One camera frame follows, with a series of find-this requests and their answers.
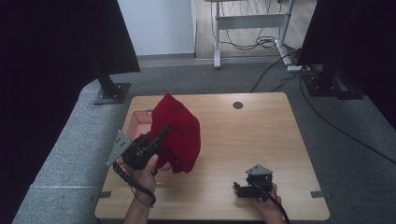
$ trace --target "hole in table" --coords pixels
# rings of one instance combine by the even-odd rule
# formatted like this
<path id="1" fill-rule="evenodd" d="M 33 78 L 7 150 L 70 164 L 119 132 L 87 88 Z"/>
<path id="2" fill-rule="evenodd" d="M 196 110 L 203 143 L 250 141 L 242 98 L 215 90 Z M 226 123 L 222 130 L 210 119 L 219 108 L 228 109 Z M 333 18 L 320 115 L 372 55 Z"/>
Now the hole in table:
<path id="1" fill-rule="evenodd" d="M 235 109 L 242 109 L 242 107 L 244 107 L 244 105 L 241 102 L 233 103 L 233 108 Z"/>

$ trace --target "monitor stand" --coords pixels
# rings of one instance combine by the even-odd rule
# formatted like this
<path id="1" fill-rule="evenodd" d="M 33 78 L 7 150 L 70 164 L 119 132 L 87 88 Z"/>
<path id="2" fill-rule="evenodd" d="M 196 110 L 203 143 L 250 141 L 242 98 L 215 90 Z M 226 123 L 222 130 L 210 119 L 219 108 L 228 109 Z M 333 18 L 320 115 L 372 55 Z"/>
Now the monitor stand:
<path id="1" fill-rule="evenodd" d="M 101 89 L 93 101 L 94 105 L 122 104 L 131 83 L 113 83 L 110 75 L 104 74 L 99 64 L 92 60 L 92 68 L 98 77 Z"/>
<path id="2" fill-rule="evenodd" d="M 321 71 L 315 71 L 312 66 L 311 70 L 314 75 L 302 76 L 310 96 L 336 96 L 339 100 L 361 100 L 365 94 L 346 74 L 330 63 L 323 64 Z"/>

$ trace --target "gray floor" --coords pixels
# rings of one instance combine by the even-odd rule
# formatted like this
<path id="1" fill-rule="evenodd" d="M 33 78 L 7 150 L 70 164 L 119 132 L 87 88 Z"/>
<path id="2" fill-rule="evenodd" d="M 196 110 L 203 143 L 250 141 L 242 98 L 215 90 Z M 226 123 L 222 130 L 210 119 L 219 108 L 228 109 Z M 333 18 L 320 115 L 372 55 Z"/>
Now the gray floor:
<path id="1" fill-rule="evenodd" d="M 106 158 L 132 98 L 167 92 L 249 92 L 271 65 L 224 63 L 216 70 L 212 64 L 140 63 L 144 64 L 140 74 L 112 77 L 115 82 L 132 83 L 122 105 L 93 106 L 92 100 L 99 90 L 96 81 L 82 90 L 73 114 L 30 187 L 14 223 L 120 223 L 120 220 L 97 220 L 94 208 L 106 178 Z M 280 84 L 282 77 L 293 75 L 279 63 L 265 74 L 256 91 L 270 91 Z M 395 223 L 395 165 L 319 118 L 301 93 L 298 74 L 279 91 L 289 97 L 331 213 L 324 222 L 293 223 Z M 396 132 L 369 98 L 339 101 L 335 97 L 307 96 L 307 99 L 329 122 L 396 160 Z"/>

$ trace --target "black cable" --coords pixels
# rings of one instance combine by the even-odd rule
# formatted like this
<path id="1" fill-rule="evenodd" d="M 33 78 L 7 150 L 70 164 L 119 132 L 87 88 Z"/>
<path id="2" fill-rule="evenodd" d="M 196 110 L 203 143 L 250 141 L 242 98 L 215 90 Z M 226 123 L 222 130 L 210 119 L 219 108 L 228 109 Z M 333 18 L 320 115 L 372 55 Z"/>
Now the black cable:
<path id="1" fill-rule="evenodd" d="M 221 11 L 222 11 L 222 14 L 224 16 L 225 14 L 224 14 L 224 8 L 222 6 L 222 3 L 221 3 Z M 211 7 L 210 7 L 210 14 L 211 14 L 210 19 L 211 19 L 211 26 L 212 26 L 212 35 L 213 35 L 213 38 L 216 40 L 215 31 L 214 31 L 214 28 L 213 28 L 213 4 L 212 3 L 211 3 Z M 274 37 L 274 36 L 260 36 L 260 34 L 262 33 L 263 29 L 264 28 L 262 28 L 260 30 L 259 35 L 256 38 L 256 44 L 255 45 L 242 46 L 242 45 L 235 44 L 230 38 L 229 33 L 231 33 L 231 31 L 229 31 L 229 30 L 226 30 L 226 33 L 227 33 L 227 36 L 228 36 L 228 39 L 230 40 L 230 42 L 219 41 L 219 43 L 220 44 L 229 44 L 229 45 L 234 46 L 236 49 L 241 49 L 241 50 L 255 49 L 258 46 L 262 46 L 265 49 L 269 49 L 269 48 L 275 47 L 276 46 L 276 43 L 275 43 L 276 37 Z"/>
<path id="2" fill-rule="evenodd" d="M 319 112 L 311 105 L 311 103 L 308 101 L 308 99 L 306 98 L 306 96 L 305 96 L 305 94 L 304 94 L 304 91 L 303 91 L 303 79 L 302 79 L 302 73 L 303 73 L 303 70 L 304 70 L 304 69 L 302 69 L 302 70 L 300 71 L 300 91 L 301 91 L 301 94 L 303 95 L 304 99 L 305 99 L 306 102 L 308 103 L 308 105 L 312 108 L 312 110 L 313 110 L 323 121 L 325 121 L 327 124 L 329 124 L 330 126 L 332 126 L 332 127 L 333 127 L 335 130 L 337 130 L 338 132 L 343 133 L 344 135 L 348 136 L 348 137 L 351 138 L 352 140 L 356 141 L 357 143 L 361 144 L 361 145 L 364 146 L 364 147 L 367 147 L 368 149 L 372 150 L 374 153 L 378 154 L 379 156 L 385 158 L 386 160 L 388 160 L 388 161 L 392 162 L 394 165 L 396 165 L 396 161 L 394 161 L 392 158 L 390 158 L 390 157 L 388 157 L 387 155 L 385 155 L 385 154 L 379 152 L 379 151 L 376 150 L 375 148 L 368 146 L 367 144 L 363 143 L 362 141 L 360 141 L 359 139 L 357 139 L 357 138 L 355 138 L 354 136 L 350 135 L 349 133 L 346 133 L 345 131 L 341 130 L 341 129 L 338 128 L 337 126 L 331 124 L 328 120 L 326 120 L 325 118 L 323 118 L 323 116 L 321 116 L 321 115 L 319 114 Z"/>
<path id="3" fill-rule="evenodd" d="M 134 187 L 136 190 L 139 190 L 143 193 L 145 193 L 146 195 L 148 195 L 151 199 L 151 205 L 147 205 L 145 203 L 143 203 L 134 193 L 134 196 L 136 197 L 136 199 L 141 202 L 143 205 L 145 205 L 146 207 L 152 207 L 152 205 L 155 204 L 155 202 L 157 201 L 155 195 L 149 191 L 148 189 L 140 186 L 138 183 L 134 182 L 134 180 L 129 177 L 121 168 L 120 166 L 116 163 L 113 162 L 113 169 L 114 171 L 126 182 L 129 184 L 129 186 L 131 187 L 132 192 L 134 193 L 134 190 L 132 189 L 132 187 Z"/>
<path id="4" fill-rule="evenodd" d="M 294 73 L 294 75 L 292 77 L 284 77 L 282 79 L 280 79 L 280 85 L 278 85 L 276 88 L 274 88 L 273 90 L 271 90 L 270 92 L 274 92 L 274 91 L 278 91 L 279 88 L 281 88 L 282 86 L 284 86 L 286 84 L 286 82 L 288 80 L 292 80 L 297 76 L 298 73 Z"/>
<path id="5" fill-rule="evenodd" d="M 290 55 L 292 55 L 292 54 L 295 54 L 295 52 L 289 53 L 289 54 L 287 54 L 287 55 L 285 55 L 285 56 L 279 58 L 276 62 L 274 62 L 273 64 L 271 64 L 269 67 L 267 67 L 267 68 L 264 70 L 264 72 L 262 73 L 262 75 L 260 76 L 259 80 L 257 80 L 256 84 L 254 85 L 253 89 L 251 89 L 250 92 L 253 92 L 253 91 L 257 88 L 257 86 L 258 86 L 259 83 L 260 83 L 260 80 L 262 80 L 262 77 L 265 75 L 265 73 L 266 73 L 270 68 L 272 68 L 272 67 L 273 67 L 274 65 L 276 65 L 278 62 L 280 62 L 282 59 L 284 59 L 284 58 L 286 58 L 286 57 L 288 57 L 288 56 L 290 56 Z"/>
<path id="6" fill-rule="evenodd" d="M 280 213 L 282 213 L 282 215 L 283 215 L 283 218 L 285 218 L 286 223 L 290 224 L 290 220 L 289 220 L 288 214 L 287 214 L 286 211 L 285 211 L 285 208 L 283 208 L 282 204 L 279 203 L 279 202 L 276 200 L 276 191 L 275 191 L 275 189 L 274 189 L 274 186 L 272 186 L 271 189 L 274 191 L 275 198 L 274 198 L 270 193 L 268 193 L 268 192 L 265 191 L 265 190 L 263 190 L 262 192 L 264 192 L 266 198 L 270 199 L 271 202 L 273 202 L 274 205 L 279 209 Z"/>

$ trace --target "red cloth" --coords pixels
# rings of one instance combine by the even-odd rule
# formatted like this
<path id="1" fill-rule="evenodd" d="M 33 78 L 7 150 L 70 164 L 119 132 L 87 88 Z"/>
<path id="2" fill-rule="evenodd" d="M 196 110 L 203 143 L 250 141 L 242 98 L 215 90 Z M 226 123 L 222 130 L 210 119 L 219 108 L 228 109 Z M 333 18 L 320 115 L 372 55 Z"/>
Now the red cloth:
<path id="1" fill-rule="evenodd" d="M 174 173 L 190 172 L 201 150 L 198 119 L 170 93 L 165 94 L 151 116 L 149 142 L 165 125 L 172 129 L 162 141 L 157 168 L 163 167 L 169 161 Z"/>

